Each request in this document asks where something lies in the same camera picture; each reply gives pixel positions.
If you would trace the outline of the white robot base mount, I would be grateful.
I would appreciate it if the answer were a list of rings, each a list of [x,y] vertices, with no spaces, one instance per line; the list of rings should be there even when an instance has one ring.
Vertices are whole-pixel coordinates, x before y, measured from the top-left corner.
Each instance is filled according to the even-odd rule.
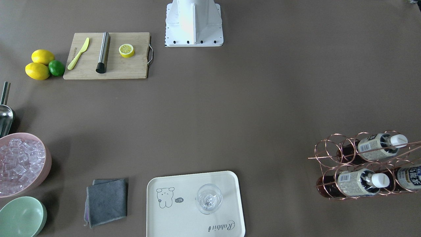
[[[213,0],[173,0],[166,6],[166,47],[224,44],[221,7]]]

